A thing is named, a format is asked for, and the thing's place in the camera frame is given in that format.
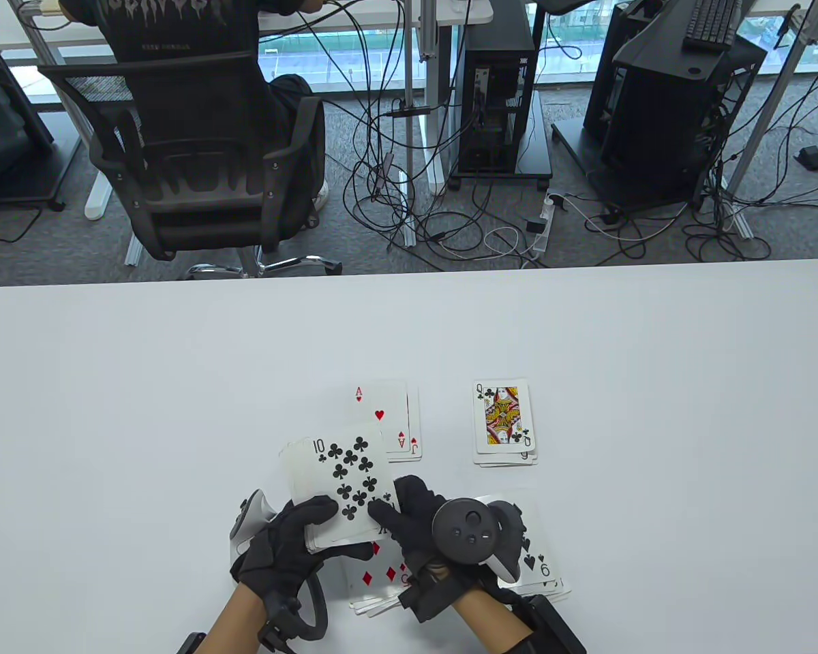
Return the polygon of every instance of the person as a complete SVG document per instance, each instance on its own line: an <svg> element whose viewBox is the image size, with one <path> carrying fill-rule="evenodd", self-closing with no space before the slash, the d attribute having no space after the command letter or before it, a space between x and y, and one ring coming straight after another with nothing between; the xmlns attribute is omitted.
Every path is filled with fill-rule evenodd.
<svg viewBox="0 0 818 654"><path fill-rule="evenodd" d="M100 28L119 63L258 52L258 12L289 16L319 12L324 0L60 0L67 20ZM300 75L269 82L293 124L300 99L312 88ZM324 168L324 116L316 123L313 150ZM327 181L313 197L315 212L327 202Z"/></svg>
<svg viewBox="0 0 818 654"><path fill-rule="evenodd" d="M419 552L434 555L429 564L430 571L437 578L444 579L450 575L453 564L436 556L431 524L446 499L435 495L415 476L400 477L394 486L402 513L377 499L368 505L369 516L391 532L405 557ZM369 543L329 548L316 554L310 554L306 549L304 527L325 523L334 517L337 509L337 502L324 495L296 507L288 502L268 529L254 536L244 560L234 565L237 588L196 654L256 653L258 632L267 622L263 604L266 595L278 591L284 597L296 597L304 580L327 559L368 559L372 556ZM505 654L532 635L527 624L484 591L481 585L468 585L452 607L490 654Z"/></svg>

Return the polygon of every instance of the office chair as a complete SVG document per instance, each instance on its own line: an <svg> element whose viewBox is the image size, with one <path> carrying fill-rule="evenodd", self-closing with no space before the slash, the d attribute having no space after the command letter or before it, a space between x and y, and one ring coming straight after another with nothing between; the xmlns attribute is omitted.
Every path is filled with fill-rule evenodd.
<svg viewBox="0 0 818 654"><path fill-rule="evenodd" d="M340 262L320 256L262 262L281 240L318 225L312 196L324 169L309 137L324 110L317 97L303 97L290 115L263 80L256 54L40 71L91 122L91 163L112 183L153 258L237 249L241 268L198 264L187 279L262 277L304 264L342 273Z"/></svg>

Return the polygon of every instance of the black shirt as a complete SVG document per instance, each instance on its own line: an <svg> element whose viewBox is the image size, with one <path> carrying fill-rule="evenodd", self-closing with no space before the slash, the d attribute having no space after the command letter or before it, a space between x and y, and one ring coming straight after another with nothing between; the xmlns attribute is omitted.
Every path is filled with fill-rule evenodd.
<svg viewBox="0 0 818 654"><path fill-rule="evenodd" d="M119 62L257 52L257 12L288 16L302 0L61 0L99 27Z"/></svg>

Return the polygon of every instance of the desk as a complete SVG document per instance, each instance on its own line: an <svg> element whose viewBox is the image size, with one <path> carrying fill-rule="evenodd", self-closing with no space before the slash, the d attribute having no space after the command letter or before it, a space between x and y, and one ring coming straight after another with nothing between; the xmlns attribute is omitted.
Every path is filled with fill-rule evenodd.
<svg viewBox="0 0 818 654"><path fill-rule="evenodd" d="M472 380L516 375L539 465L475 467ZM209 629L240 500L286 501L316 395L375 377L421 392L396 474L539 489L589 652L818 652L818 261L785 261L0 289L0 654ZM324 585L300 652L481 654L452 611L356 617Z"/></svg>

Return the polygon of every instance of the chair base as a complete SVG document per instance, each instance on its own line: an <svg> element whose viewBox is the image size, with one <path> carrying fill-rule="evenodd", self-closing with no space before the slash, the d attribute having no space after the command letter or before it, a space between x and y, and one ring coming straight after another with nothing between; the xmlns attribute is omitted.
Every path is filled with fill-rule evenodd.
<svg viewBox="0 0 818 654"><path fill-rule="evenodd" d="M275 273L294 268L294 266L321 266L326 275L343 274L343 264L331 261L322 256L293 256L293 258L274 264L263 264L260 246L254 248L237 248L243 267L219 266L216 264L195 264L188 268L182 279L249 279L251 277L268 277Z"/></svg>

